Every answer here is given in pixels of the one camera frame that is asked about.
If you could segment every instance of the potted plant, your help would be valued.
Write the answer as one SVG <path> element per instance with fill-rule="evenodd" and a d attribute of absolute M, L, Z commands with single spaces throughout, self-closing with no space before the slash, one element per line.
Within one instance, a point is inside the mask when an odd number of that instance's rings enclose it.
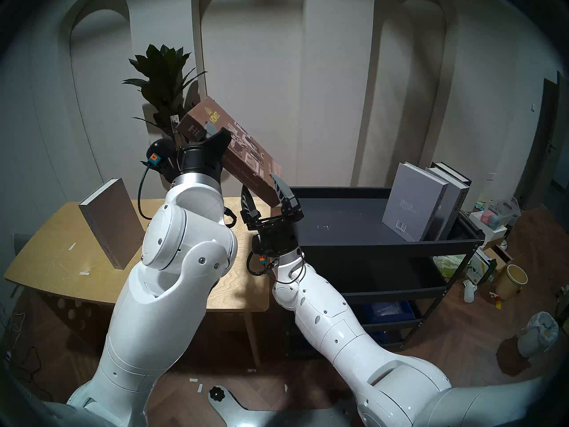
<path fill-rule="evenodd" d="M 146 56 L 135 55 L 136 59 L 129 59 L 134 68 L 148 79 L 131 78 L 123 81 L 123 84 L 140 87 L 139 91 L 144 99 L 153 105 L 157 111 L 153 115 L 154 122 L 139 117 L 134 119 L 140 119 L 150 125 L 154 125 L 162 130 L 174 143 L 176 143 L 176 137 L 172 129 L 170 116 L 178 115 L 180 119 L 184 117 L 187 110 L 184 109 L 182 92 L 198 76 L 205 73 L 205 71 L 198 73 L 188 80 L 188 76 L 196 69 L 194 67 L 189 73 L 182 76 L 182 68 L 190 54 L 184 54 L 183 47 L 175 50 L 163 45 L 158 50 L 150 44 L 146 50 Z M 188 142 L 188 139 L 182 134 L 180 134 L 180 137 L 186 143 Z"/>

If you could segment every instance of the gray book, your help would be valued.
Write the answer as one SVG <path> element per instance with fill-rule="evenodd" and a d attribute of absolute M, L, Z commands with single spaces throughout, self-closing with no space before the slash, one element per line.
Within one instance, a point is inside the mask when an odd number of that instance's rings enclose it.
<path fill-rule="evenodd" d="M 144 229 L 122 179 L 105 182 L 79 209 L 111 264 L 125 269 L 142 245 Z"/>
<path fill-rule="evenodd" d="M 400 163 L 382 222 L 406 241 L 425 238 L 448 182 L 410 163 Z"/>
<path fill-rule="evenodd" d="M 455 223 L 469 187 L 438 167 L 426 168 L 426 170 L 448 182 L 443 199 L 435 212 L 433 223 L 427 232 L 427 240 L 445 240 Z"/>

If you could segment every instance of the wooden table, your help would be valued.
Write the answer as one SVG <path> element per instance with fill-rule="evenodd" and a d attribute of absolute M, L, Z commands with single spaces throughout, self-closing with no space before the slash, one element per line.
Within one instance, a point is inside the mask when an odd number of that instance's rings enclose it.
<path fill-rule="evenodd" d="M 241 220 L 238 213 L 240 198 L 226 197 L 224 202 L 238 217 L 232 228 L 238 241 L 237 258 L 231 270 L 211 291 L 207 311 L 243 313 L 253 359 L 258 365 L 259 353 L 251 312 L 268 309 L 268 278 L 254 277 L 247 271 L 245 264 L 251 251 L 251 237 L 256 233 L 248 231 Z M 136 200 L 132 203 L 138 214 Z M 140 203 L 144 214 L 152 216 L 164 200 L 141 200 Z M 262 216 L 269 216 L 267 204 L 258 198 L 255 198 L 255 203 Z M 140 215 L 138 218 L 146 229 L 150 221 Z M 101 334 L 106 334 L 108 321 L 101 323 L 102 307 L 90 303 L 116 303 L 130 270 L 140 261 L 141 250 L 126 269 L 115 269 L 89 229 L 77 203 L 68 202 L 24 246 L 4 277 L 44 293 L 44 300 L 61 320 L 93 345 Z M 87 323 L 90 330 L 85 331 Z"/>

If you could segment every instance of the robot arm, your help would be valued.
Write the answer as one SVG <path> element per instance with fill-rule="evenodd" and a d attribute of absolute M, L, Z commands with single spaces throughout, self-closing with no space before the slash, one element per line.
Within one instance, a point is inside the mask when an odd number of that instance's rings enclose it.
<path fill-rule="evenodd" d="M 541 379 L 503 386 L 451 388 L 433 364 L 380 347 L 362 328 L 344 297 L 306 263 L 293 223 L 303 217 L 289 187 L 271 174 L 281 215 L 261 219 L 246 187 L 241 215 L 257 230 L 253 252 L 271 257 L 275 300 L 293 311 L 308 342 L 349 385 L 364 424 L 375 426 L 489 426 L 518 420 L 538 396 Z"/>
<path fill-rule="evenodd" d="M 148 225 L 141 261 L 118 297 L 97 371 L 68 404 L 114 425 L 147 424 L 144 407 L 152 388 L 187 349 L 210 291 L 237 254 L 235 234 L 224 224 L 219 184 L 229 141 L 230 133 L 222 130 L 182 147 L 178 174 L 161 169 L 174 177 L 172 188 Z M 151 148 L 155 160 L 170 165 L 164 151 L 156 154 L 160 147 Z"/>

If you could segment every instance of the barcode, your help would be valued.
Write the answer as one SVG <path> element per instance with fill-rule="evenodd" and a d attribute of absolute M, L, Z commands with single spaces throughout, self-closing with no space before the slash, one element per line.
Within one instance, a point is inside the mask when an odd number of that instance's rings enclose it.
<path fill-rule="evenodd" d="M 405 232 L 405 230 L 407 229 L 407 225 L 406 225 L 405 223 L 403 223 L 402 221 L 400 221 L 400 220 L 397 221 L 397 224 L 395 225 L 395 227 L 396 227 L 398 230 L 401 230 L 401 231 L 403 231 L 403 232 Z"/>

